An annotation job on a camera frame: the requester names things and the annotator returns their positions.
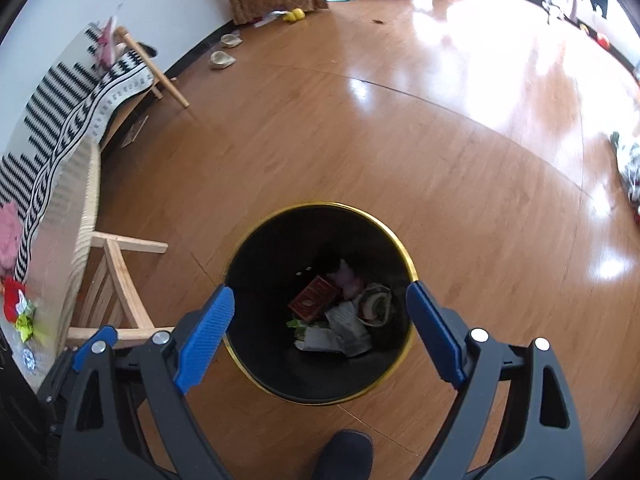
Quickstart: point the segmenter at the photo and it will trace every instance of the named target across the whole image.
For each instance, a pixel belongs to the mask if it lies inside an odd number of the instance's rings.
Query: beige slipper
[[[222,70],[223,68],[233,65],[233,63],[236,62],[236,58],[233,56],[230,56],[226,52],[217,50],[213,54],[211,54],[210,61],[211,63],[209,67],[212,70]]]
[[[227,48],[233,48],[242,43],[242,40],[240,36],[236,36],[235,34],[224,34],[222,38],[220,38],[220,43]]]

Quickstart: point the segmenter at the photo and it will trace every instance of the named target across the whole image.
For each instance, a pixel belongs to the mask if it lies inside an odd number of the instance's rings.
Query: silver screw
[[[154,334],[154,336],[151,338],[151,341],[153,341],[157,345],[163,345],[167,343],[167,341],[169,341],[169,338],[169,333],[166,330],[161,330],[160,332],[156,332]]]
[[[551,344],[549,343],[549,341],[547,341],[543,337],[537,337],[534,341],[534,344],[536,345],[536,348],[538,350],[542,350],[543,352],[546,352],[551,348]]]
[[[104,352],[104,349],[107,348],[107,343],[100,339],[100,341],[96,341],[91,345],[91,352],[94,354],[101,354]]]
[[[471,337],[474,341],[484,343],[489,339],[489,333],[484,328],[475,328],[471,331]]]

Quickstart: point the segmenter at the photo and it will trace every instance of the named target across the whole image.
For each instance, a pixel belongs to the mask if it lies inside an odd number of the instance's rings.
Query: white wall
[[[231,19],[228,0],[28,0],[0,44],[0,153],[31,93],[89,22],[116,14],[168,69]]]

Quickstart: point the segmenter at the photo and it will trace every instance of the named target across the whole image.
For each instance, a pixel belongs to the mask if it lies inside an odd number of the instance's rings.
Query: gold rim
[[[396,236],[396,234],[391,229],[389,229],[386,225],[384,225],[380,220],[375,218],[375,216],[372,216],[369,213],[367,213],[366,211],[362,211],[361,209],[357,209],[357,208],[352,207],[350,205],[340,204],[338,202],[305,202],[305,203],[302,203],[302,204],[291,205],[291,206],[285,207],[283,209],[280,209],[280,210],[278,210],[278,211],[276,211],[274,213],[271,213],[267,217],[265,217],[262,220],[260,220],[257,224],[255,224],[247,232],[247,234],[245,234],[244,237],[242,237],[240,242],[236,245],[236,248],[234,249],[233,253],[231,254],[231,257],[229,258],[229,260],[228,260],[228,262],[226,264],[226,271],[225,271],[224,281],[226,281],[226,272],[228,271],[228,268],[230,267],[231,262],[236,257],[236,254],[238,254],[238,251],[239,251],[240,247],[242,246],[242,244],[244,244],[245,241],[247,241],[247,239],[259,227],[261,227],[263,224],[267,223],[269,220],[275,218],[276,216],[279,216],[279,215],[281,215],[283,213],[286,213],[288,211],[292,211],[293,209],[302,209],[302,208],[305,208],[305,207],[313,207],[313,206],[319,206],[319,205],[321,205],[321,206],[332,206],[332,207],[338,207],[338,208],[341,208],[341,209],[346,209],[348,211],[351,211],[351,212],[354,212],[356,214],[359,214],[359,215],[363,216],[364,218],[369,220],[372,224],[374,224],[377,227],[379,227],[380,230],[382,230],[387,235],[387,237],[393,242],[393,244],[396,246],[396,249],[398,249],[399,253],[401,254],[402,260],[404,261],[404,266],[406,267],[406,271],[409,274],[409,278],[411,279],[411,282],[416,282],[418,280],[418,273],[415,270],[414,262],[412,261],[411,256],[409,256],[409,253],[407,252],[407,250],[404,248],[404,245],[402,245],[402,242],[400,241],[400,238],[398,238]],[[355,393],[353,395],[350,395],[348,397],[345,397],[343,399],[332,400],[331,402],[320,402],[320,403],[318,403],[318,402],[297,402],[295,400],[284,399],[283,397],[273,393],[271,390],[268,390],[267,388],[262,386],[262,384],[260,384],[251,375],[249,370],[247,370],[244,367],[244,365],[242,364],[242,362],[240,361],[240,359],[238,358],[238,356],[234,352],[233,348],[231,347],[231,343],[229,342],[228,338],[226,337],[226,333],[225,333],[225,336],[223,337],[223,340],[225,342],[226,350],[229,352],[229,355],[231,355],[231,358],[236,362],[236,365],[238,365],[238,368],[240,368],[242,370],[242,373],[245,374],[249,378],[249,380],[253,384],[255,384],[256,386],[258,386],[258,388],[260,388],[262,391],[267,392],[268,394],[270,394],[270,395],[272,395],[274,397],[277,397],[279,399],[283,399],[283,400],[286,400],[288,402],[293,402],[294,404],[302,404],[303,406],[330,406],[332,404],[340,404],[341,402],[348,402],[349,400],[357,399],[358,397],[361,397],[361,396],[365,395],[366,393],[370,392],[373,388],[378,386],[380,383],[385,381],[393,372],[395,372],[398,369],[398,367],[401,365],[402,361],[404,361],[404,359],[406,358],[407,354],[409,353],[409,349],[411,348],[412,343],[414,342],[414,337],[415,337],[415,329],[414,329],[414,326],[412,324],[411,327],[409,328],[409,332],[407,333],[406,339],[404,340],[404,345],[402,346],[402,351],[398,354],[398,357],[393,362],[393,364],[386,370],[385,373],[383,373],[379,378],[377,378],[375,382],[371,383],[369,386],[367,386],[366,388],[363,388],[359,392],[357,392],[357,393]]]

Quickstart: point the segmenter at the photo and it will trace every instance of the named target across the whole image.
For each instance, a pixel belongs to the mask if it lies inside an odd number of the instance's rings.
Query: baseboard
[[[207,50],[215,46],[220,42],[220,38],[224,34],[229,34],[233,32],[237,28],[237,25],[234,22],[226,22],[222,27],[217,28],[211,34],[209,34],[204,40],[194,46],[190,51],[188,51],[184,56],[182,56],[178,61],[176,61],[171,67],[165,72],[165,75],[169,78],[178,77],[184,70],[187,69],[192,63],[194,63],[202,54],[204,54]],[[158,84],[158,89],[162,90],[162,85]],[[129,114],[122,125],[118,128],[116,133],[113,135],[109,143],[105,146],[102,151],[102,159],[107,158],[113,150],[120,147],[120,143],[122,139],[129,131],[130,127],[133,126],[138,118],[145,115],[148,108],[156,102],[156,98],[154,95],[149,92],[142,101],[133,109],[132,113]]]

